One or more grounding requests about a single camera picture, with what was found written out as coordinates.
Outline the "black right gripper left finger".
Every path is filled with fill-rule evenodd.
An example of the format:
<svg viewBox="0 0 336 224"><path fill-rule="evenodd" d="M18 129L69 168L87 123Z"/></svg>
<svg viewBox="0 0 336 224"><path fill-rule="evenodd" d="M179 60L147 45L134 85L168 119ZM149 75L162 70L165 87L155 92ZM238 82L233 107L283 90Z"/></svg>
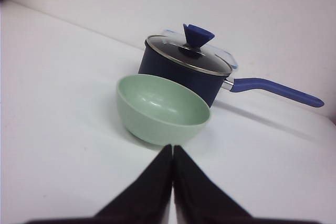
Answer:
<svg viewBox="0 0 336 224"><path fill-rule="evenodd" d="M166 145L141 175L92 217L29 223L160 223L172 190L172 146Z"/></svg>

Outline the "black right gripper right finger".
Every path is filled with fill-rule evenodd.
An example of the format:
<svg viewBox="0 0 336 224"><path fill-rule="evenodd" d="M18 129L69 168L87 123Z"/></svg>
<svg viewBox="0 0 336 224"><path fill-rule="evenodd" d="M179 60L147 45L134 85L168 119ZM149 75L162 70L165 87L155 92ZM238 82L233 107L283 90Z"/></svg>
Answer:
<svg viewBox="0 0 336 224"><path fill-rule="evenodd" d="M187 223L315 223L259 218L215 185L179 145L174 146L174 193Z"/></svg>

